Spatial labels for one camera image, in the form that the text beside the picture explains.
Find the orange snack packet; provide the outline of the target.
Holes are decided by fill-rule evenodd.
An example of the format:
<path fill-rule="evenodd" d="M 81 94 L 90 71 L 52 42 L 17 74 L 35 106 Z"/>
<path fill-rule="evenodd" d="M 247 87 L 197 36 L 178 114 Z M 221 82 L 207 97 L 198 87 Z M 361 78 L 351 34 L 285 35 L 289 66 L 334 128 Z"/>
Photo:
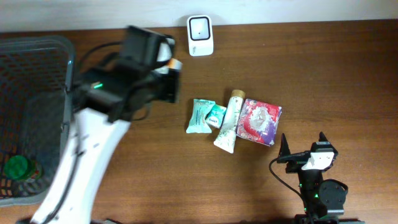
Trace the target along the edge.
<path fill-rule="evenodd" d="M 175 58 L 171 58 L 167 64 L 169 69 L 181 70 L 183 63 Z"/>

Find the red purple tissue pack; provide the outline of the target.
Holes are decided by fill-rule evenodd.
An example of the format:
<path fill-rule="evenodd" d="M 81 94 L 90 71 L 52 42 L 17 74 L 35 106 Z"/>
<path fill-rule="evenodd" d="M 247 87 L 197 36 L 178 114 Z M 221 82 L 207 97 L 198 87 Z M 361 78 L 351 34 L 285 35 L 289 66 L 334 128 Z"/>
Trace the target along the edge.
<path fill-rule="evenodd" d="M 272 146 L 281 114 L 281 106 L 246 99 L 239 115 L 236 134 L 240 138 Z"/>

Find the teal wipes packet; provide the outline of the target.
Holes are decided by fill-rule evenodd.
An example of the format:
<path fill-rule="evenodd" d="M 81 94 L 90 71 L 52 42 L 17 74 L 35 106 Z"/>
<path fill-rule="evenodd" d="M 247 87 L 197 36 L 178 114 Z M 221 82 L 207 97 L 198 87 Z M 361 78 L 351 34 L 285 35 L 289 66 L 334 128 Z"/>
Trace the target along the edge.
<path fill-rule="evenodd" d="M 187 134 L 199 133 L 199 134 L 210 134 L 212 132 L 209 125 L 206 123 L 206 117 L 214 107 L 215 102 L 203 99 L 193 100 L 193 112 L 192 117 L 188 123 L 186 129 Z"/>

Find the white tube with cork cap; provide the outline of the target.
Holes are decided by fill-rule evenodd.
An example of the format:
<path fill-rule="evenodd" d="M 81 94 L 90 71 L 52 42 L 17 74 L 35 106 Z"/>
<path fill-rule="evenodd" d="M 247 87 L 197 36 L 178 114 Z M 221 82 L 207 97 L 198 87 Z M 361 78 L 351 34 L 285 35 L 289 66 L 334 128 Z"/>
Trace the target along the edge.
<path fill-rule="evenodd" d="M 230 154 L 234 153 L 236 129 L 245 96 L 242 90 L 232 91 L 220 132 L 213 142 L 215 146 Z"/>

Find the small teal gum pack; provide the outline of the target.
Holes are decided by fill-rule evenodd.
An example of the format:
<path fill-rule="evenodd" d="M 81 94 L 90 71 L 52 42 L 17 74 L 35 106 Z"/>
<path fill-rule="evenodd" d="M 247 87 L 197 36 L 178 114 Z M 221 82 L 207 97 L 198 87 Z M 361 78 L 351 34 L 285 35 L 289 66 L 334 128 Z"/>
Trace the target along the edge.
<path fill-rule="evenodd" d="M 226 113 L 226 107 L 214 105 L 206 117 L 206 123 L 214 128 L 220 128 Z"/>

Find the green bottle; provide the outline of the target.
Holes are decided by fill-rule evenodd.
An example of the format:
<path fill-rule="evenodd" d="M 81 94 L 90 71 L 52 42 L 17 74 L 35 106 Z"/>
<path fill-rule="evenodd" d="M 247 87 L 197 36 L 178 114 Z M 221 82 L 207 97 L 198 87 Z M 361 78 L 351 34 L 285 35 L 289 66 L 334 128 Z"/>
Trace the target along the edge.
<path fill-rule="evenodd" d="M 11 180 L 34 181 L 41 178 L 43 168 L 36 160 L 18 155 L 6 162 L 4 173 Z"/>

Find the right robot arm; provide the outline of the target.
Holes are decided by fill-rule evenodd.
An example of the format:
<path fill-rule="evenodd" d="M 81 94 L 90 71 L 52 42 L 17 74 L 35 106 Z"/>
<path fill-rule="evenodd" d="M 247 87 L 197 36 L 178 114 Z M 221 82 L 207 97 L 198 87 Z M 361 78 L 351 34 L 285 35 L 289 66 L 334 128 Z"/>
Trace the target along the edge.
<path fill-rule="evenodd" d="M 295 190 L 280 177 L 274 177 L 295 192 L 303 202 L 304 214 L 296 215 L 293 223 L 362 223 L 358 219 L 341 219 L 345 213 L 344 204 L 348 194 L 348 186 L 335 179 L 324 179 L 323 173 L 332 168 L 338 151 L 320 132 L 318 141 L 311 145 L 310 150 L 292 154 L 285 134 L 282 134 L 278 157 L 273 163 L 285 164 L 285 172 L 297 174 L 299 190 Z"/>

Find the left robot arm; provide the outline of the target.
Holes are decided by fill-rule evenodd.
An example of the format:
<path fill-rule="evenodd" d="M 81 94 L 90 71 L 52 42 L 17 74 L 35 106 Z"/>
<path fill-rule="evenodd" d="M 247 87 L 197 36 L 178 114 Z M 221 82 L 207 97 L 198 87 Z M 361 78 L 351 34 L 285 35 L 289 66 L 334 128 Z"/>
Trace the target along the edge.
<path fill-rule="evenodd" d="M 119 52 L 80 73 L 65 149 L 31 223 L 91 222 L 103 176 L 135 113 L 153 101 L 178 101 L 182 64 L 174 55 L 171 35 L 129 26 Z"/>

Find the white barcode scanner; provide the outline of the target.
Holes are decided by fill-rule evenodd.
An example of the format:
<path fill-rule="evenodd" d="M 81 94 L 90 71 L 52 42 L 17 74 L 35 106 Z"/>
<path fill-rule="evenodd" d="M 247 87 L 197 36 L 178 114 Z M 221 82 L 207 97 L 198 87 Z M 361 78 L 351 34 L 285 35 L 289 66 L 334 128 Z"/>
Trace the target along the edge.
<path fill-rule="evenodd" d="M 211 55 L 214 52 L 212 20 L 207 15 L 187 19 L 188 50 L 192 57 Z"/>

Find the grey plastic mesh basket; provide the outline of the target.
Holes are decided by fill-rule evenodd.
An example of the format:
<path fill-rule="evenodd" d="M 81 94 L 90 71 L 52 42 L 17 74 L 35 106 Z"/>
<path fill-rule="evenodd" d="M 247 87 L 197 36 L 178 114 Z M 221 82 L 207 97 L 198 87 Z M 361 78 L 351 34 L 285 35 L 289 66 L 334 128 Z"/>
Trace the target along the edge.
<path fill-rule="evenodd" d="M 1 206 L 43 201 L 68 139 L 75 48 L 58 35 L 1 40 Z M 12 180 L 8 160 L 37 162 L 39 178 Z"/>

